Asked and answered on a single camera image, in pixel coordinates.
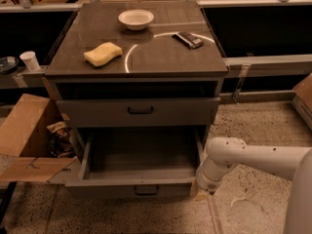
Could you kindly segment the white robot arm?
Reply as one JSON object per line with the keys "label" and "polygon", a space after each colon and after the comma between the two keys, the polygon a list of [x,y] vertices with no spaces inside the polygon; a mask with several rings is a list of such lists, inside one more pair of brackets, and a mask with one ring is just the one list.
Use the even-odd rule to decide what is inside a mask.
{"label": "white robot arm", "polygon": [[192,194],[214,195],[224,176],[242,164],[292,182],[283,234],[312,234],[312,148],[247,145],[235,137],[215,137],[199,165]]}

